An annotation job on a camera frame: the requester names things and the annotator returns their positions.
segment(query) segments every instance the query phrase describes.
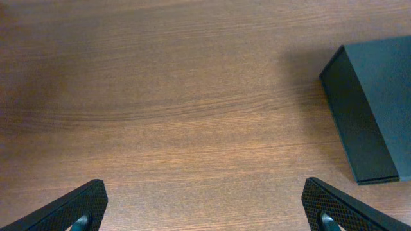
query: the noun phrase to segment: dark green box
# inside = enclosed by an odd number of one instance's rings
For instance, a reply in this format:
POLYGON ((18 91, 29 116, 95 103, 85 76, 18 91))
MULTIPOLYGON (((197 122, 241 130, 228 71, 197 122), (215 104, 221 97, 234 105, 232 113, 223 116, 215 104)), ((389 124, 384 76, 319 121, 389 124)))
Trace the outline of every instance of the dark green box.
POLYGON ((411 179, 411 36, 341 46, 320 74, 358 184, 411 179))

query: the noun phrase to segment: box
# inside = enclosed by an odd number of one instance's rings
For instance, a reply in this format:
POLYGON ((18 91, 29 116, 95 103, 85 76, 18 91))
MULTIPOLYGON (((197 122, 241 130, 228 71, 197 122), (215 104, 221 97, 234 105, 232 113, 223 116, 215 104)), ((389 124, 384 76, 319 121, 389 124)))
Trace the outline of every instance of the box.
POLYGON ((359 185, 411 179, 411 36, 341 46, 320 74, 359 185))

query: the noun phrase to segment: wooden table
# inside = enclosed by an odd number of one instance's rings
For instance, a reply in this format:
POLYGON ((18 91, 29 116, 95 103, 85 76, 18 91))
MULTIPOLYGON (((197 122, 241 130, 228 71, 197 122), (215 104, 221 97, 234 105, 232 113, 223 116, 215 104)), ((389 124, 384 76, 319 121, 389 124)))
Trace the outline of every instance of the wooden table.
POLYGON ((99 178, 101 230, 308 230, 310 176, 411 224, 411 182, 355 184, 318 79, 410 1, 3 3, 0 226, 99 178))

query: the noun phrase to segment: table surface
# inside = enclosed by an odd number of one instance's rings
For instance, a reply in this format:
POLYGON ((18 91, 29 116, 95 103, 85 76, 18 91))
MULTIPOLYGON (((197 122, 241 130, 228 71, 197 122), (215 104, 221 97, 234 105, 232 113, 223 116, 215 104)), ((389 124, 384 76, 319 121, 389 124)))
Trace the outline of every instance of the table surface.
POLYGON ((410 16, 404 0, 3 1, 0 226, 99 178, 100 230, 308 230, 310 176, 411 224, 411 182, 354 182, 318 78, 410 16))

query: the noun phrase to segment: brown wooden surface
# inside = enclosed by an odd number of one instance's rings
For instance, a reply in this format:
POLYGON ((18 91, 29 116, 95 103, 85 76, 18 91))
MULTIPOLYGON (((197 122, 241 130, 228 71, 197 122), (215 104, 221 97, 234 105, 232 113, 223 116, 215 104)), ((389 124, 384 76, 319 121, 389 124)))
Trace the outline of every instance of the brown wooden surface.
POLYGON ((318 75, 411 33, 411 2, 3 1, 0 226, 99 178, 101 230, 308 230, 316 176, 411 224, 411 182, 358 187, 318 75))

